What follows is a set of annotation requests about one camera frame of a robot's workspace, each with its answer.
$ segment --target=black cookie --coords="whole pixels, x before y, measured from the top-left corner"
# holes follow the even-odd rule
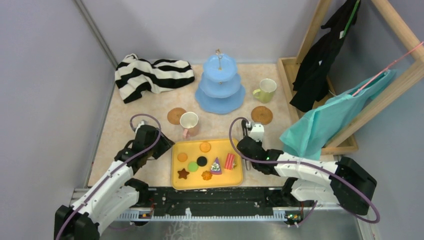
[[[206,166],[206,164],[208,164],[208,159],[204,156],[200,156],[197,159],[197,165],[199,165],[199,167],[204,167]]]

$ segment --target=marble tabletop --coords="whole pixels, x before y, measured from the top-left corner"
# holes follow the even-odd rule
[[[289,116],[287,101],[278,76],[275,64],[238,64],[238,73],[241,76],[241,84],[246,89],[243,105],[225,115],[208,113],[203,111],[195,100],[195,91],[198,88],[203,72],[201,65],[193,65],[195,81],[187,86],[169,92],[154,94],[146,92],[145,95],[128,104],[122,101],[117,87],[113,91],[106,121],[100,137],[99,146],[92,166],[88,186],[93,186],[107,171],[114,160],[115,155],[125,144],[134,139],[134,132],[129,125],[130,118],[139,113],[150,114],[157,118],[161,124],[163,133],[172,141],[185,141],[182,136],[182,127],[170,124],[167,120],[168,112],[176,107],[184,108],[188,112],[195,112],[199,116],[200,133],[190,140],[208,140],[228,138],[228,129],[231,122],[237,117],[245,117],[251,120],[251,112],[257,106],[266,106],[273,113],[273,120],[264,126],[265,135],[263,147],[265,149],[282,149],[279,137],[292,123]],[[259,88],[262,79],[269,78],[277,83],[276,93],[269,103],[260,103],[253,95],[253,90]],[[134,119],[136,125],[142,117]],[[145,118],[149,124],[154,121]],[[233,137],[241,140],[243,134],[241,123],[238,122],[233,128]],[[332,155],[321,156],[322,161],[333,161]],[[241,186],[282,186],[286,178],[274,175],[264,175],[255,169],[246,170],[243,166],[244,180]],[[171,150],[168,150],[157,160],[149,160],[134,175],[152,187],[171,186]]]

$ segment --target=clothing rack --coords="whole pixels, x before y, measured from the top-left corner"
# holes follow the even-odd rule
[[[415,36],[388,0],[370,1],[374,4],[376,9],[380,12],[384,20],[408,51],[420,44],[421,41],[417,38],[417,36]],[[296,91],[293,91],[293,82],[298,74],[300,63],[311,48],[331,2],[332,0],[320,0],[318,2],[309,29],[306,32],[297,56],[279,58],[277,62],[278,72],[287,100],[292,124],[297,122],[305,114],[289,104],[293,96],[296,94]],[[411,55],[415,59],[415,62],[402,75],[387,86],[387,88],[370,104],[368,104],[347,126],[330,139],[322,148],[322,155],[341,155],[357,151],[358,144],[353,135],[354,132],[360,129],[384,108],[405,93],[409,88],[424,78],[424,46],[418,47],[411,53]],[[329,90],[332,93],[335,93],[333,84],[328,77],[327,82]],[[328,93],[324,99],[319,102],[315,102],[313,108],[324,105],[331,97],[333,97],[333,95]]]

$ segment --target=yellow tray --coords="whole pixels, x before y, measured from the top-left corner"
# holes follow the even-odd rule
[[[210,151],[200,151],[200,144],[203,142],[210,143]],[[233,138],[233,142],[237,145],[238,141]],[[186,153],[188,159],[180,162],[177,159],[178,154]],[[225,161],[227,154],[234,154],[235,167],[232,170],[225,169]],[[204,156],[207,158],[206,166],[199,166],[197,171],[190,172],[187,179],[178,178],[177,171],[185,169],[189,171],[188,165],[190,162],[196,162],[198,157]],[[210,180],[203,180],[202,173],[210,171],[211,165],[218,157],[221,166],[221,175],[212,175]],[[242,159],[234,151],[231,146],[230,140],[226,139],[212,139],[212,140],[196,140],[196,141],[181,141],[177,142],[172,147],[172,163],[171,163],[171,184],[176,190],[189,190],[189,189],[204,189],[204,188],[221,188],[221,187],[235,187],[243,182],[243,167]]]

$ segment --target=turquoise cloth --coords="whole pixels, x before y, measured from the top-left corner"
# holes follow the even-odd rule
[[[383,72],[356,96],[352,95],[371,78],[308,111],[280,136],[284,143],[282,150],[294,156],[319,160],[326,142],[361,112],[367,100],[380,94],[395,74],[395,70]]]

